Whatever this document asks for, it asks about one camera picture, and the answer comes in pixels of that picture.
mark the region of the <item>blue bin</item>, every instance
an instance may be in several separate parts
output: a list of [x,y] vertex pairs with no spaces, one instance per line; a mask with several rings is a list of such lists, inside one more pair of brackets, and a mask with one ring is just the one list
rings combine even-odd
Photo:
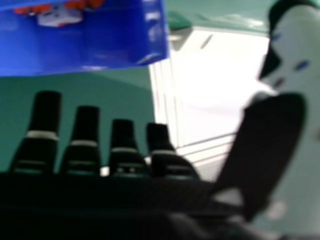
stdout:
[[162,0],[105,0],[60,28],[13,13],[64,0],[0,0],[0,76],[38,76],[145,66],[168,57]]

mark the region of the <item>orange and white toy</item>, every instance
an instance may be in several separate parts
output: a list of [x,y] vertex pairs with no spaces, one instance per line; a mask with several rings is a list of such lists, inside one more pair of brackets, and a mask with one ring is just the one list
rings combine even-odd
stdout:
[[37,16],[40,26],[63,27],[83,20],[82,11],[100,8],[104,0],[77,0],[16,8],[16,14]]

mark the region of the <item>blue mark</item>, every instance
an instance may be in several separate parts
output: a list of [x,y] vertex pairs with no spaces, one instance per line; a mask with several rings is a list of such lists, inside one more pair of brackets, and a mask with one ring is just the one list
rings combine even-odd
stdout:
[[281,38],[281,33],[277,33],[271,36],[271,41],[277,41]]
[[306,69],[309,65],[310,65],[310,62],[308,60],[304,60],[304,61],[299,62],[295,66],[294,70],[295,71],[302,71],[302,70]]

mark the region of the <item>blue plastic container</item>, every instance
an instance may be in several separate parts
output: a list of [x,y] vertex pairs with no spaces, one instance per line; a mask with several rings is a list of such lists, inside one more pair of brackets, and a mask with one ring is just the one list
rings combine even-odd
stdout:
[[84,21],[54,28],[17,7],[64,0],[0,0],[0,76],[37,76],[145,66],[168,56],[162,0],[105,0]]

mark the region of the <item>white object in bin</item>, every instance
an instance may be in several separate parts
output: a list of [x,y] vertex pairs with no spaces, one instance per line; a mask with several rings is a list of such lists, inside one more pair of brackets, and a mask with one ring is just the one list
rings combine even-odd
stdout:
[[68,9],[63,3],[52,4],[51,10],[37,16],[38,24],[45,27],[63,27],[68,24],[77,24],[83,20],[80,10]]

